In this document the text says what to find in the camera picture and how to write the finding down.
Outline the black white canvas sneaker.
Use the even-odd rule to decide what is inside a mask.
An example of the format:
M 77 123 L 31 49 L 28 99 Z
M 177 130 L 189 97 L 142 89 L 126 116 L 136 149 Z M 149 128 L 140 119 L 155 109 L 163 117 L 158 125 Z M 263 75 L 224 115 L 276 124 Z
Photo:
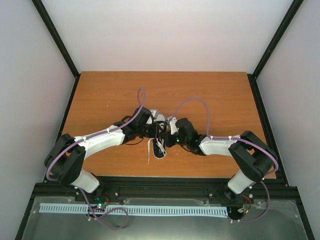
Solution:
M 167 130 L 166 120 L 167 118 L 162 113 L 155 119 L 155 138 L 152 139 L 152 152 L 153 156 L 158 160 L 167 155 L 165 140 L 160 137 L 160 134 Z

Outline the white shoelace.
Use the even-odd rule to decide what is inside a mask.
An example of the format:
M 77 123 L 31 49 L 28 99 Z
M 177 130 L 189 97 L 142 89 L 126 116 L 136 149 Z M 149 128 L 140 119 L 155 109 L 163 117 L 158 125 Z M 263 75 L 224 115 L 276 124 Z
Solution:
M 147 153 L 148 153 L 148 162 L 147 162 L 147 164 L 148 165 L 150 164 L 151 152 L 153 154 L 152 139 L 154 139 L 154 138 L 149 138 L 149 140 L 147 141 Z

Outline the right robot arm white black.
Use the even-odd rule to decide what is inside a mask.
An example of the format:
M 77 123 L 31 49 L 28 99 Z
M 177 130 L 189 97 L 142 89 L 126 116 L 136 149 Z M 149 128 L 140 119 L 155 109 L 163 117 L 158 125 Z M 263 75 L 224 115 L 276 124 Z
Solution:
M 275 152 L 253 132 L 216 137 L 199 134 L 187 118 L 167 120 L 170 131 L 163 137 L 167 147 L 180 145 L 194 155 L 221 155 L 232 157 L 239 171 L 229 180 L 227 188 L 235 195 L 258 183 L 279 168 Z

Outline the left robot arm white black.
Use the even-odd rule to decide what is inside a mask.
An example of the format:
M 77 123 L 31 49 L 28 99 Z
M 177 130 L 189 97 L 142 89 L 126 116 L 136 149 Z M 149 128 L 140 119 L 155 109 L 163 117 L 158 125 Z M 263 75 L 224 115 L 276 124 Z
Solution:
M 96 176 L 83 169 L 84 160 L 136 138 L 155 140 L 165 129 L 166 120 L 158 110 L 143 107 L 101 131 L 77 137 L 63 134 L 44 161 L 47 179 L 64 187 L 80 188 L 92 201 L 99 201 L 103 198 L 104 188 Z

